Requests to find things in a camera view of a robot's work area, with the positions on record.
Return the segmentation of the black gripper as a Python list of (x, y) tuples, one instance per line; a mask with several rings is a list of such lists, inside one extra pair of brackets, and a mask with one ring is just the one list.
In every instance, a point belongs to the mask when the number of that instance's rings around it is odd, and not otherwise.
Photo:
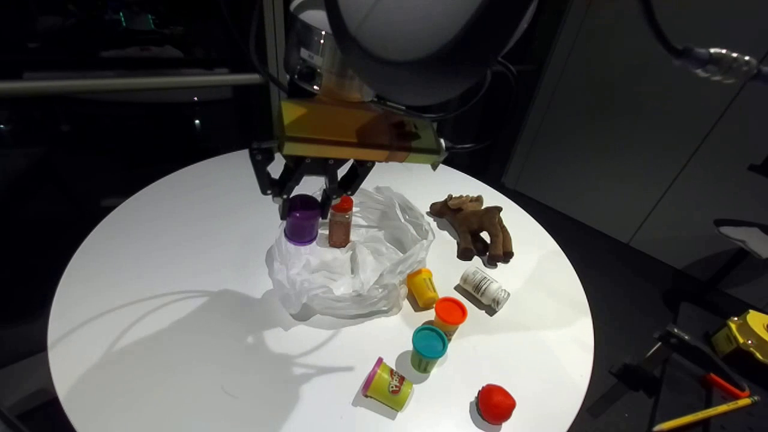
[(342, 195), (353, 196), (371, 172), (370, 161), (353, 158), (309, 158), (285, 155), (279, 174), (269, 172), (269, 166), (279, 158), (279, 148), (270, 141), (253, 141), (246, 148), (258, 192), (279, 206), (279, 219), (287, 219), (287, 200), (293, 190), (309, 174), (324, 180), (322, 214), (331, 210), (331, 204)]

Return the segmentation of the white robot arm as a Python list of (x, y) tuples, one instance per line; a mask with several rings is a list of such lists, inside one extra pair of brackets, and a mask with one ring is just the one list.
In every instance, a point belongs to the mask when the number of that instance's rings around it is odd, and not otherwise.
[(275, 137), (249, 146), (258, 192), (293, 210), (327, 180), (316, 210), (379, 162), (436, 166), (441, 128), (473, 108), (537, 0), (256, 0), (246, 47), (274, 87)]

